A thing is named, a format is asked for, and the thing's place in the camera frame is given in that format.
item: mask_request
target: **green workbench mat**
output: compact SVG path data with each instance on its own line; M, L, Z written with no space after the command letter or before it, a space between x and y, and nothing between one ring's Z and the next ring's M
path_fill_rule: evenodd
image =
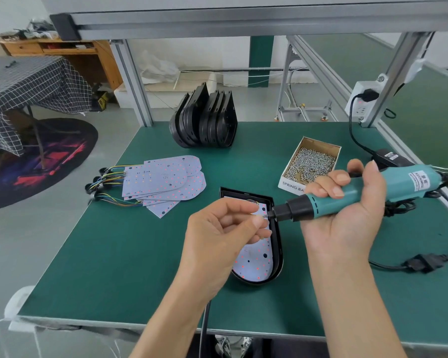
M304 40L351 88L386 72L394 54L364 34L304 35ZM448 72L424 66L388 107L397 117L382 120L396 135L424 163L448 168Z
M386 146L375 129L354 129L369 147ZM230 149L182 149L167 123L141 128L118 164L192 154L201 160L207 188L161 220L142 207L93 202L19 315L147 323L178 268L189 215L216 200L221 186L272 196L276 204L295 197L277 185L303 135L341 145L337 168L355 157L369 161L345 123L239 123ZM417 206L384 220L372 259L396 265L417 253L448 253L448 210L435 199ZM323 336L299 224L282 222L280 232L280 276L259 288L230 277L213 300L209 329ZM448 344L448 264L429 275L374 274L403 341Z

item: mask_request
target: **gray floor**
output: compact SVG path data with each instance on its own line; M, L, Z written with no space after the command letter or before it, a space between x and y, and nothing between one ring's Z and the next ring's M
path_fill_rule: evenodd
M274 120L279 86L269 88L232 88L234 104L240 121ZM318 84L293 86L298 103L307 107L323 107L328 98ZM283 105L287 105L284 96ZM38 119L63 117L63 114L34 108ZM153 110L157 121L169 120L172 110ZM0 319L11 296L23 286L34 285L52 261L60 246L86 209L88 195L84 185L101 167L116 162L138 130L131 109L108 106L101 113L74 115L92 123L99 132L95 149L87 160L64 180L24 201L0 209ZM1 325L10 358L37 357L33 336L12 333ZM54 332L40 333L42 356L45 357L113 357L112 352L91 333ZM119 342L121 356L131 352L133 344ZM443 354L411 354L412 357L443 357Z

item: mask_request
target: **box of screws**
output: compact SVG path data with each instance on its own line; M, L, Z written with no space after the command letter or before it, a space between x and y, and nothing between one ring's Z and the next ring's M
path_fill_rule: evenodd
M302 195L305 185L333 171L341 147L304 137L279 180L279 188Z

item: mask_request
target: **wooden desk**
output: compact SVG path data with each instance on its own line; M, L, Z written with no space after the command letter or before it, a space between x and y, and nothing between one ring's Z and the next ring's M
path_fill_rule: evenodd
M12 56L63 55L91 85L108 82L114 90L123 83L106 40L2 40L0 44ZM87 48L77 48L77 45L84 45Z

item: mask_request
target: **black and white checkered tablecloth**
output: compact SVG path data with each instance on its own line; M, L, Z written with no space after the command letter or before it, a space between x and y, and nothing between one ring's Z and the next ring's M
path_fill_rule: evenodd
M5 67L14 60L14 65ZM27 104L67 114L86 112L91 88L61 56L0 57L0 149L17 156L23 147L4 112Z

